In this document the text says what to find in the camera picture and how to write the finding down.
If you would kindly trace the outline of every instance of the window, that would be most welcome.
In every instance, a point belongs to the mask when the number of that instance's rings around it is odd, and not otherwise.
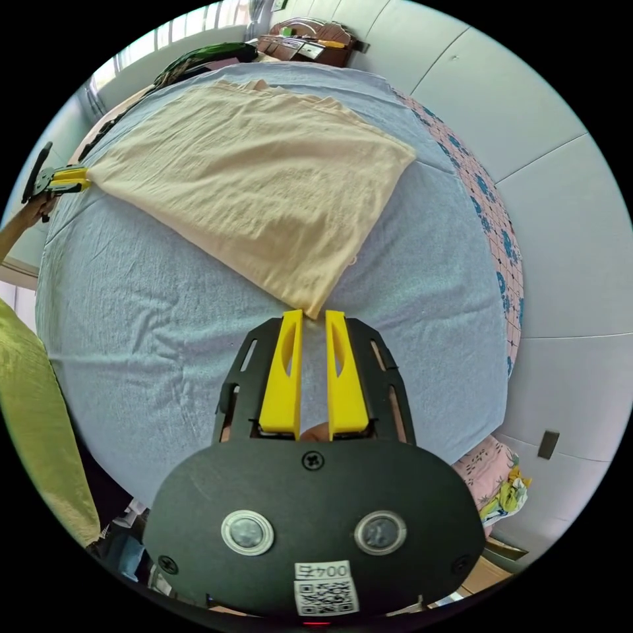
[[[94,86],[97,90],[101,90],[109,81],[112,81],[117,76],[114,59],[108,59],[107,62],[99,70],[92,75],[94,79]]]
[[[248,24],[250,21],[249,0],[223,0],[220,5],[219,28]]]
[[[187,26],[187,14],[178,16],[171,21],[171,40],[177,42],[185,39],[185,27]]]
[[[169,22],[167,24],[163,24],[156,29],[158,34],[158,47],[164,48],[165,46],[169,46]]]
[[[125,68],[154,52],[154,31],[150,31],[121,51],[121,67]]]
[[[187,13],[187,23],[185,25],[185,37],[191,37],[196,33],[204,31],[204,11],[206,7],[201,7],[195,11]]]
[[[127,46],[113,59],[109,59],[92,76],[97,92],[112,81],[125,67],[137,62],[157,49],[165,48],[203,31],[227,26],[246,25],[251,21],[249,0],[223,0],[189,11],[159,26]]]
[[[208,11],[206,13],[206,20],[204,21],[205,31],[211,31],[211,29],[216,27],[216,19],[218,17],[218,6],[219,4],[217,2],[214,5],[208,6]]]

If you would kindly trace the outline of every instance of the dark green bag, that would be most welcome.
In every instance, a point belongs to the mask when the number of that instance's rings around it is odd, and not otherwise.
[[[238,61],[246,63],[253,61],[257,57],[257,48],[251,44],[244,42],[224,42],[223,44],[212,44],[203,48],[195,49],[184,55],[181,55],[176,61],[172,62],[165,70],[156,77],[154,85],[156,89],[170,86],[177,81],[193,76],[187,71],[194,69],[196,66],[208,64],[212,61],[221,61],[223,59],[231,59],[235,57]]]

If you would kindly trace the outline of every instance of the printed number label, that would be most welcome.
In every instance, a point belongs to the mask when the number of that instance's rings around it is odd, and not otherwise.
[[[357,613],[358,595],[349,561],[295,564],[295,602],[301,616]]]
[[[297,562],[295,563],[296,580],[324,580],[327,578],[350,578],[349,561],[336,562]]]

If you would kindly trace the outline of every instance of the human arm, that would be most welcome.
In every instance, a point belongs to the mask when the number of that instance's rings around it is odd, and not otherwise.
[[[2,263],[15,243],[24,232],[47,216],[55,204],[55,199],[48,200],[46,195],[40,195],[27,202],[0,230],[0,263]]]

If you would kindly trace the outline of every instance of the green cloth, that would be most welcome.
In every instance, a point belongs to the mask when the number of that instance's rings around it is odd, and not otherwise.
[[[87,547],[100,523],[66,403],[38,337],[0,299],[0,406],[35,488]]]

